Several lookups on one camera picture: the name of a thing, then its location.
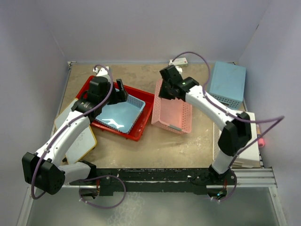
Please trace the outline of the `pink perforated basket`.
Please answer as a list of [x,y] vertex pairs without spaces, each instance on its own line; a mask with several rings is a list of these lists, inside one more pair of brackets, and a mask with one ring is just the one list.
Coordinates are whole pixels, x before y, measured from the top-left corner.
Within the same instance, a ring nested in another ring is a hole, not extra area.
[[192,105],[179,100],[159,97],[162,80],[156,82],[151,124],[177,134],[192,130]]

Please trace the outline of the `light blue perforated basket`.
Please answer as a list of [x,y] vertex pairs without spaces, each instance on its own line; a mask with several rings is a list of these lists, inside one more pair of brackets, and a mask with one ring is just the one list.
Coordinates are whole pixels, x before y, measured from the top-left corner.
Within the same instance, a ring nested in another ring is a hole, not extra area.
[[237,110],[243,102],[245,80],[245,67],[216,62],[207,85],[207,92],[222,104]]

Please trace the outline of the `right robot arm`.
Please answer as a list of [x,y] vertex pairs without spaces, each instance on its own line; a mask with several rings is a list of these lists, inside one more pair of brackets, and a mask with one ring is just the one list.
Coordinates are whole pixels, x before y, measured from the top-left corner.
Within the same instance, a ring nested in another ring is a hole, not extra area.
[[180,99],[199,109],[218,126],[222,132],[218,140],[220,151],[211,164],[209,179],[214,184],[225,180],[234,156],[251,140],[250,116],[237,113],[221,104],[203,90],[192,77],[182,78],[174,65],[159,71],[162,84],[159,97],[172,100]]

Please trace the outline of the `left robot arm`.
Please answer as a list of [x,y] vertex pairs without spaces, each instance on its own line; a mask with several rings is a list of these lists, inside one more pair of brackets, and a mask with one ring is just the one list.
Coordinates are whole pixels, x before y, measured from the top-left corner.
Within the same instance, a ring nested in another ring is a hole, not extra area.
[[54,135],[35,153],[27,152],[22,157],[25,181],[31,185],[33,199],[35,189],[42,193],[56,194],[63,184],[82,180],[91,185],[96,181],[96,166],[87,161],[62,165],[61,162],[77,137],[101,114],[106,104],[118,104],[127,100],[123,87],[115,90],[110,74],[95,76],[86,94],[77,100],[64,123]]

